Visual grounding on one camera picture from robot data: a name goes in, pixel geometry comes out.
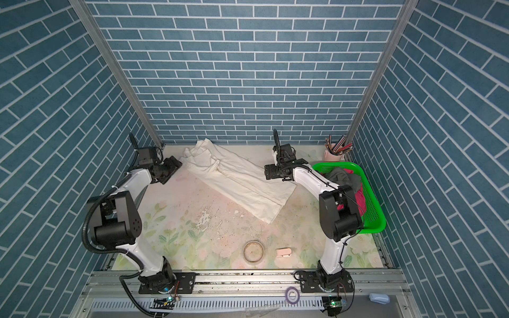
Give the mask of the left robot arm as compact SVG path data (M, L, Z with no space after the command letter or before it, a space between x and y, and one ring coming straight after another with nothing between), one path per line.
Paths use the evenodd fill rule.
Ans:
M135 147L135 151L123 179L87 201L82 243L94 254L123 254L138 267L136 277L142 288L152 294L169 294L176 286L176 275L167 259L142 236L143 221L136 200L149 185L167 183L182 163L174 156L165 158L157 147Z

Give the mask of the green plastic basket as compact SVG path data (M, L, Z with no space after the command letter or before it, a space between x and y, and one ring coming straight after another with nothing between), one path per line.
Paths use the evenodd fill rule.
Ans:
M329 173L334 168L343 168L350 170L359 176L363 185L363 195L365 198L366 211L362 216L364 228L359 231L360 234L376 234L381 233L387 226L387 220L384 212L377 200L375 193L369 183L363 169L353 162L321 162L314 164L312 168L321 173Z

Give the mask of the white t shirt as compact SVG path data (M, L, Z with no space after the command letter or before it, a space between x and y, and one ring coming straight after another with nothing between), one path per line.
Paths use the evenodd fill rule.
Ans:
M209 139L186 148L180 162L209 187L267 224L276 219L296 189L293 182L267 180L263 168Z

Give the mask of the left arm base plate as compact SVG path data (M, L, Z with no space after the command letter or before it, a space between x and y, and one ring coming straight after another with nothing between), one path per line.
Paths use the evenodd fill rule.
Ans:
M170 295L170 294L192 294L196 282L195 272L177 272L171 284L156 286L153 283L142 283L139 294Z

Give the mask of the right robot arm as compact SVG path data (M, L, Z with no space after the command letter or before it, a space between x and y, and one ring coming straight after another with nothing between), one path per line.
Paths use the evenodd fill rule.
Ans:
M319 224L327 237L322 257L312 282L325 291L355 289L350 273L345 269L345 248L350 239L363 229L355 193L348 185L339 185L322 176L303 159L279 160L264 167L267 180L293 181L305 187L319 203Z

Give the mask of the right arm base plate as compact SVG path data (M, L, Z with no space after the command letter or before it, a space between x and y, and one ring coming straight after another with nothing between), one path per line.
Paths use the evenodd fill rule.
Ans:
M311 293L353 293L355 283L347 270L328 275L321 270L297 270L294 278L300 285L300 291L304 294Z

